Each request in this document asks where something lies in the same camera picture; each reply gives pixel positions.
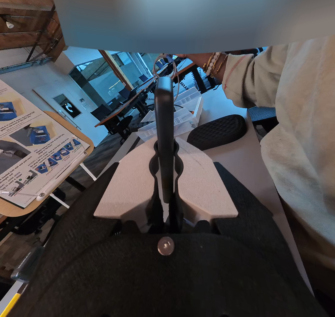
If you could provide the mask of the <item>black usb hub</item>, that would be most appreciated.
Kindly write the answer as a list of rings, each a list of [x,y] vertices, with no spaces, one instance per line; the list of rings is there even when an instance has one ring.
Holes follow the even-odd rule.
[[[157,80],[154,112],[162,197],[164,203],[169,204],[174,193],[174,96],[173,83],[168,76]]]

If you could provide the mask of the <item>grey mesh office chair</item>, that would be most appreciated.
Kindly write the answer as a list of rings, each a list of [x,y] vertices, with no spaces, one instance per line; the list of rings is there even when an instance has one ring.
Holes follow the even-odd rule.
[[[271,107],[252,107],[248,109],[249,116],[255,125],[261,125],[264,122],[276,123],[278,120],[276,117],[275,108]]]

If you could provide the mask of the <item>black office chair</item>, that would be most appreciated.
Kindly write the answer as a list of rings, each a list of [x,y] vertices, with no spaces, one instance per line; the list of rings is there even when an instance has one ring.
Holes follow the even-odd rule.
[[[91,114],[99,120],[99,122],[103,122],[109,115],[113,114],[112,111],[104,106],[100,105],[98,108],[93,110]],[[125,140],[131,134],[129,125],[132,121],[132,116],[127,116],[123,119],[120,119],[117,115],[113,116],[112,118],[108,119],[107,121],[103,122],[101,125],[105,126],[108,133],[110,135],[119,134],[121,136],[120,143],[123,144]]]

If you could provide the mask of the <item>grey printed box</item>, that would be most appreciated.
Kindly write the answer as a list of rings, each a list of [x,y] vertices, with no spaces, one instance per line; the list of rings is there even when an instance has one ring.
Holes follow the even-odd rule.
[[[30,250],[23,261],[13,270],[10,278],[22,283],[30,282],[43,252],[44,246],[37,246]]]

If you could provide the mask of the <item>person's right forearm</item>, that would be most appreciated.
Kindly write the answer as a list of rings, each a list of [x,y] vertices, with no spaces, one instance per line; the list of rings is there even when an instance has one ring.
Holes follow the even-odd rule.
[[[334,113],[335,37],[269,46],[257,56],[224,55],[223,91],[234,105],[276,109],[277,118]]]

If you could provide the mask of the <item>printed instruction sheet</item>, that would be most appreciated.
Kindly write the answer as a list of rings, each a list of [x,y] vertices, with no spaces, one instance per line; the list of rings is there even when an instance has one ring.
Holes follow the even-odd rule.
[[[6,83],[0,85],[1,198],[24,209],[89,144],[79,140]]]

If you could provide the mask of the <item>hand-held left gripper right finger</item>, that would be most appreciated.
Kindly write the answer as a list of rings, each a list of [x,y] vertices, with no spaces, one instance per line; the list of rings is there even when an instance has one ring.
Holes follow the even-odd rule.
[[[236,218],[238,210],[214,162],[181,138],[173,141],[170,156],[170,232],[181,232],[183,220]]]

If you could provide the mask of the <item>clear plastic bin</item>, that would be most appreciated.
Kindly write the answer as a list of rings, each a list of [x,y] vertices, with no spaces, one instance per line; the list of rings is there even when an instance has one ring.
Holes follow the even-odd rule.
[[[195,87],[178,94],[174,103],[174,137],[190,132],[198,126],[203,102],[202,95]],[[157,135],[154,111],[149,111],[143,118],[142,123],[145,122],[147,123],[135,134],[146,142]]]

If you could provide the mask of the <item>white door with phone sign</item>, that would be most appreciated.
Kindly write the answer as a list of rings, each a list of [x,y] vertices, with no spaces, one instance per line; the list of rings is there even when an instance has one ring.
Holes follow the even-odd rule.
[[[82,112],[69,100],[65,90],[55,84],[47,84],[35,87],[32,91],[62,118],[71,123],[78,130],[82,130],[75,120],[81,116]]]

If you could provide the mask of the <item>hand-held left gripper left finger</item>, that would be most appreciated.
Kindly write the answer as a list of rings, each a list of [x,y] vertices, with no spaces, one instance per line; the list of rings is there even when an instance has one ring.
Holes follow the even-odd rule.
[[[152,138],[126,154],[117,164],[94,217],[135,221],[140,230],[160,228],[157,164]]]

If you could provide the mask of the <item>instruction sheet on stand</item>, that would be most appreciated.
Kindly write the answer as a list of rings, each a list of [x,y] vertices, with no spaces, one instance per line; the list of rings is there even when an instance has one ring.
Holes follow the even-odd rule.
[[[26,208],[21,209],[10,202],[8,202],[5,199],[0,200],[0,215],[1,215],[1,221],[5,219],[5,217],[19,217],[26,214],[29,214],[36,210],[43,202],[46,200],[47,197],[53,196],[53,191],[61,185],[63,181],[67,177],[70,176],[73,171],[78,168],[79,166],[82,166],[82,168],[89,174],[92,179],[95,181],[95,176],[86,168],[86,166],[83,164],[84,160],[93,152],[94,144],[90,138],[88,138],[86,135],[84,135],[80,130],[78,130],[76,127],[74,127],[71,123],[63,119],[60,115],[58,115],[55,112],[51,111],[44,111],[45,114],[50,116],[55,122],[62,125],[64,128],[66,128],[70,133],[72,133],[75,137],[79,138],[79,140],[84,141],[85,143],[89,144],[89,147],[86,149],[86,153],[81,154],[79,158],[77,158],[73,163],[70,164],[69,168],[67,168],[64,172],[61,173],[53,182],[50,184],[46,191],[44,192],[45,195],[43,197],[36,197]]]

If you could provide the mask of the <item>wooden support post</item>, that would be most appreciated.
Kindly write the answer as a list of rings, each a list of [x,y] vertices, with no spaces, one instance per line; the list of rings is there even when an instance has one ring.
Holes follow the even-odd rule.
[[[107,62],[109,67],[112,69],[114,72],[115,76],[121,81],[123,86],[127,88],[129,91],[131,91],[134,87],[131,84],[131,82],[128,80],[124,72],[121,70],[121,68],[118,66],[117,62],[115,59],[112,57],[111,53],[106,50],[98,50],[104,60]]]

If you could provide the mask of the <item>wooden desk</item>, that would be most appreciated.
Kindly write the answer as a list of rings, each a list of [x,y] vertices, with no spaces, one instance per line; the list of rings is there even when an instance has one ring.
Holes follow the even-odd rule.
[[[146,94],[154,88],[156,84],[155,79],[148,80],[146,83],[139,87],[139,91],[136,92],[130,99],[125,101],[120,107],[118,107],[115,111],[112,111],[113,114],[109,115],[103,122],[117,115],[118,117],[124,117],[126,112],[128,112],[131,108],[135,107],[142,118],[146,116],[149,112],[149,108],[145,103]],[[99,122],[94,127],[102,126],[103,122]]]

